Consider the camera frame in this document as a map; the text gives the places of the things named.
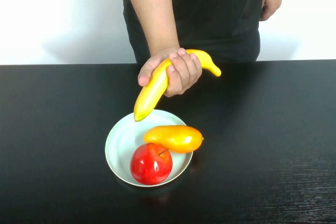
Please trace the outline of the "person's right hand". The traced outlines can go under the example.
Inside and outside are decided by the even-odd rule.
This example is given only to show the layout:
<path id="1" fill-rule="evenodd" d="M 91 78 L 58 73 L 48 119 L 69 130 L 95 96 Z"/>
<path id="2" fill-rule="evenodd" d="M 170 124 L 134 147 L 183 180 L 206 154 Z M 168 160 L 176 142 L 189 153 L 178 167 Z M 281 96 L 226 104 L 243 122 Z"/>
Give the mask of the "person's right hand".
<path id="1" fill-rule="evenodd" d="M 169 84 L 164 95 L 166 97 L 181 95 L 195 84 L 202 74 L 202 66 L 197 56 L 188 54 L 184 48 L 155 50 L 141 68 L 138 83 L 142 87 L 146 86 L 153 71 L 167 58 L 170 59 L 171 65 L 166 68 Z"/>

